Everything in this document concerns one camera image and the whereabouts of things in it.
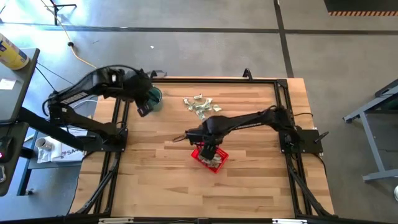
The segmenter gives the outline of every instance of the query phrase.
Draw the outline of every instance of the yellow cable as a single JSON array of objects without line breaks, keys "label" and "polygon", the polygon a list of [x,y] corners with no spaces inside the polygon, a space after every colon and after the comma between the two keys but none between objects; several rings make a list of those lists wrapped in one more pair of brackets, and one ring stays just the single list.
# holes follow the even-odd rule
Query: yellow cable
[{"label": "yellow cable", "polygon": [[[63,31],[65,31],[65,34],[67,35],[69,42],[72,42],[72,41],[70,40],[70,37],[69,37],[69,35],[68,35],[67,30],[64,28],[64,26],[62,25],[61,21],[55,16],[55,14],[54,14],[54,13],[51,11],[51,9],[43,2],[43,0],[40,0],[40,1],[42,1],[42,3],[44,4],[44,6],[47,7],[47,9],[48,9],[48,10],[51,12],[51,14],[54,16],[54,18],[56,18],[56,20],[58,20],[58,22],[59,22],[59,24],[61,25]],[[73,46],[70,46],[70,49],[72,50],[74,56],[75,56],[77,59],[81,60],[82,62],[86,63],[87,65],[89,65],[89,66],[91,66],[91,67],[93,67],[93,68],[97,68],[97,67],[95,67],[94,65],[90,64],[89,62],[87,62],[87,61],[81,59],[79,56],[77,56],[75,50],[73,49]]]}]

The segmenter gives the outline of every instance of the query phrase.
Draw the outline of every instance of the gray metal stand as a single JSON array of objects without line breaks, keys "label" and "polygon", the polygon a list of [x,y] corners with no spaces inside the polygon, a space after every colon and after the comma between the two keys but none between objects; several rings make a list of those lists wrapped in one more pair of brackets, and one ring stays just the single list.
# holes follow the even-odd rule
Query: gray metal stand
[{"label": "gray metal stand", "polygon": [[398,152],[398,111],[376,110],[387,100],[395,98],[398,94],[398,86],[389,89],[380,97],[375,98],[343,119],[351,123],[356,118],[361,118],[366,137],[372,149],[374,160],[379,172],[363,176],[365,182],[398,176],[398,169],[386,170],[379,150],[386,152]]}]

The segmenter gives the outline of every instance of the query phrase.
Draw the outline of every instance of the black desk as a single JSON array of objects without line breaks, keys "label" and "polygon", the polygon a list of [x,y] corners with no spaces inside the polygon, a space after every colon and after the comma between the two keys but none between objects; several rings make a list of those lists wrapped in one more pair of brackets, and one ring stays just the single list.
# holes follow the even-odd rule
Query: black desk
[{"label": "black desk", "polygon": [[17,119],[40,53],[39,49],[22,49],[22,51],[30,58],[23,69],[11,70],[0,65],[0,79],[16,80],[12,90],[0,90],[0,105],[2,105],[0,123],[11,123]]},{"label": "black desk", "polygon": [[6,181],[0,183],[0,196],[4,196],[8,192],[28,127],[29,125],[25,122],[0,126],[0,136],[5,136],[8,132],[8,136],[13,138],[12,148],[14,150],[14,154],[10,161],[4,164],[0,163],[0,165],[3,165],[6,169]]}]

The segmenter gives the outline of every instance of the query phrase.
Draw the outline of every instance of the wooden tabletop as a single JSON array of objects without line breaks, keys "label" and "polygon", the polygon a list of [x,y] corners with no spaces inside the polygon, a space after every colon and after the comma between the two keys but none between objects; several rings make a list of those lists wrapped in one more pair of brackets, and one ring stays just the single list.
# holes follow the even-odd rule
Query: wooden tabletop
[{"label": "wooden tabletop", "polygon": [[[288,84],[294,114],[311,112],[304,80],[291,78]],[[206,117],[237,116],[274,105],[272,85],[157,83],[156,87],[163,93],[159,112],[141,118],[135,104],[130,106],[129,137],[119,167],[112,217],[294,217],[285,157],[280,153],[278,135],[270,127],[227,135],[221,148],[229,158],[218,174],[191,158],[194,147],[189,141],[172,142],[185,130],[201,124],[196,114],[187,110],[183,98],[202,93],[204,99],[212,98],[212,103],[223,109]],[[114,103],[115,99],[99,99],[95,119],[111,121]],[[303,129],[313,128],[310,115],[296,116],[295,122]],[[97,188],[103,157],[104,153],[96,152],[83,161],[71,212],[77,211]],[[322,163],[310,154],[303,155],[303,163],[308,187],[333,213]],[[304,210],[302,194],[298,194]]]}]

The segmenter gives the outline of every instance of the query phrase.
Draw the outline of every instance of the gray floor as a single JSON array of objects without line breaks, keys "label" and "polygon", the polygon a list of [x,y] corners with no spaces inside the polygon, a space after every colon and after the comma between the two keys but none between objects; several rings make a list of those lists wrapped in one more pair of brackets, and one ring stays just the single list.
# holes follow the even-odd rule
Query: gray floor
[{"label": "gray floor", "polygon": [[[76,9],[60,11],[60,18],[66,24],[277,28],[272,0],[74,2],[78,4]],[[280,0],[280,8],[286,29],[398,29],[398,17],[330,17],[323,1],[318,0]],[[53,22],[51,13],[40,1],[9,0],[0,16],[4,22]],[[19,47],[40,48],[39,62],[71,82],[91,70],[73,57],[63,32],[17,25],[0,26],[0,32]],[[287,77],[278,34],[69,32],[69,35],[80,56],[97,66],[125,63],[145,70],[165,70],[169,75],[235,77],[249,67],[255,77]],[[305,79],[315,124],[320,131],[330,132],[323,140],[324,160],[335,212],[341,217],[398,222],[398,202],[392,195],[398,180],[363,183],[361,176],[377,171],[376,165],[361,124],[345,124],[342,120],[344,115],[369,101],[375,91],[397,78],[397,41],[396,35],[287,36],[294,75]],[[45,75],[56,89],[68,86],[49,72]],[[41,105],[51,89],[38,74],[32,84],[24,105],[40,114],[37,105]],[[93,108],[87,108],[83,112],[92,111]],[[72,201],[77,173],[76,167],[37,170],[29,187],[40,194],[13,203],[26,207],[27,217],[65,214]],[[0,202],[4,205],[13,198],[7,195]],[[0,210],[0,220],[27,217],[10,208]]]}]

